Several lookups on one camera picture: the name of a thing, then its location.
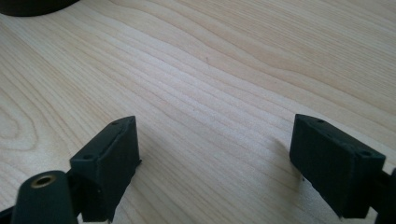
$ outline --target black bracket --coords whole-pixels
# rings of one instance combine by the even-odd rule
[[[0,223],[78,223],[113,220],[120,199],[140,164],[134,117],[108,124],[70,159],[71,169],[26,180],[14,207]]]
[[[396,169],[382,171],[385,156],[328,122],[296,115],[290,160],[332,210],[345,218],[396,223]]]

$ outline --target light wood surface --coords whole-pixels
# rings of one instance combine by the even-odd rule
[[[396,166],[396,2],[82,0],[0,15],[0,210],[135,115],[142,165],[114,223],[339,219],[290,164],[294,115]]]

